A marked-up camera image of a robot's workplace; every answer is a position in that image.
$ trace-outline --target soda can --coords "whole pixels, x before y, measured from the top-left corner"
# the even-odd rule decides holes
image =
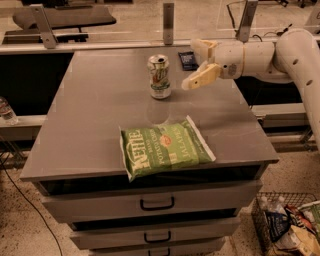
[[[148,60],[150,77],[150,94],[155,99],[164,99],[170,96],[171,88],[168,78],[168,57],[162,54],[153,55]]]

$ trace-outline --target gray table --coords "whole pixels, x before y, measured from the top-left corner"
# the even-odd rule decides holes
[[[267,165],[278,161],[233,80],[181,89],[190,72],[182,71],[178,52],[188,50],[75,53],[20,178],[33,182],[53,217],[72,227],[79,249],[107,256],[219,250],[222,237],[239,225],[241,207],[261,188]],[[146,64],[158,53],[170,61],[172,94],[165,100],[149,92]],[[151,127],[187,115],[216,161],[129,183],[119,127]],[[146,239],[159,232],[160,240]]]
[[[150,127],[190,115],[217,159],[201,168],[278,159],[233,80],[184,91],[177,52],[149,48],[76,52],[44,122],[24,181],[125,174],[119,127]],[[169,56],[172,95],[149,93],[148,57]]]

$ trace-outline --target chip bag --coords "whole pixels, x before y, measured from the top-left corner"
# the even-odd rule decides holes
[[[120,145],[130,182],[216,159],[189,116],[180,123],[121,130]]]

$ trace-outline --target cabinet drawer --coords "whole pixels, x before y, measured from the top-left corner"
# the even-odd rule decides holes
[[[203,219],[73,232],[71,240],[79,249],[99,249],[159,244],[231,236],[240,224],[238,217]]]
[[[248,206],[261,187],[260,180],[253,180],[162,187],[157,193],[148,189],[131,195],[108,191],[44,197],[43,205],[58,222],[74,223],[240,208]]]
[[[89,256],[179,256],[195,253],[219,251],[225,242],[224,238],[188,241],[187,243],[170,244],[161,247],[123,247],[117,251],[99,249],[90,251]]]

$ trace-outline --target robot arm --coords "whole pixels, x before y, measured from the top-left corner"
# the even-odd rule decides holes
[[[240,76],[271,83],[293,81],[320,150],[320,51],[310,32],[292,29],[276,43],[193,40],[191,48],[205,61],[182,82],[185,90]]]

